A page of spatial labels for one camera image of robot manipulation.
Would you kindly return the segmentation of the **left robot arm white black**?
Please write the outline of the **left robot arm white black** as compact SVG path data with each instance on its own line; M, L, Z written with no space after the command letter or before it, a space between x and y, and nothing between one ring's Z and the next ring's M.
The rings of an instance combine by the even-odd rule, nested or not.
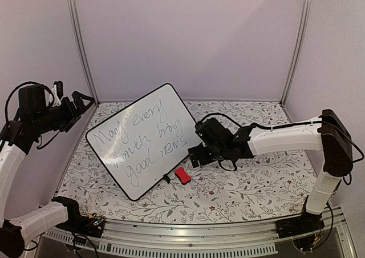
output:
M26 245L48 229L60 225L68 231L84 234L89 218L81 215L77 201L55 197L47 205L18 218L5 218L5 206L15 174L34 143L43 134L68 132L95 103L94 98L78 91L68 98L63 95L63 83L52 87L28 81L12 90L18 94L18 109L14 119L5 112L1 130L1 253L20 257Z

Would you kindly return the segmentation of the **red whiteboard eraser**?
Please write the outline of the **red whiteboard eraser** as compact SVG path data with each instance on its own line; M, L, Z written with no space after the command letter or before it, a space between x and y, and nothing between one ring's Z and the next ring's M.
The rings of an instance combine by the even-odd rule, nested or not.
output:
M181 184L187 184L191 182L191 177L187 174L183 167L175 170L175 176L179 179Z

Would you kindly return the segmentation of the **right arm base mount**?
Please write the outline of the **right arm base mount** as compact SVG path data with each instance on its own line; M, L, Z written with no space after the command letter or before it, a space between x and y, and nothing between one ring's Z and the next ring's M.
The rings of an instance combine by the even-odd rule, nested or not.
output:
M322 215L303 212L299 216L277 220L276 232L280 239L314 232L325 227Z

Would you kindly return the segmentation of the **white whiteboard with black frame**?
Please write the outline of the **white whiteboard with black frame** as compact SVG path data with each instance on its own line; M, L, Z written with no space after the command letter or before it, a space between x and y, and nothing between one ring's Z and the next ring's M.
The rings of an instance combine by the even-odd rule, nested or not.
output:
M131 201L139 200L200 144L196 121L166 83L86 132L86 141Z

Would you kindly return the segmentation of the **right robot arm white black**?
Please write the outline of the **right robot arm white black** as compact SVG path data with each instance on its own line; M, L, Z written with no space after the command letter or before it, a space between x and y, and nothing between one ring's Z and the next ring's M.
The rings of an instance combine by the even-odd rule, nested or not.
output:
M257 123L240 126L234 134L213 114L208 114L196 123L195 129L202 143L188 150L193 167L224 160L235 165L239 159L272 152L322 151L323 168L295 221L295 228L300 233L308 232L319 223L330 196L356 163L352 151L358 146L331 109L323 110L318 117L296 123L272 127Z

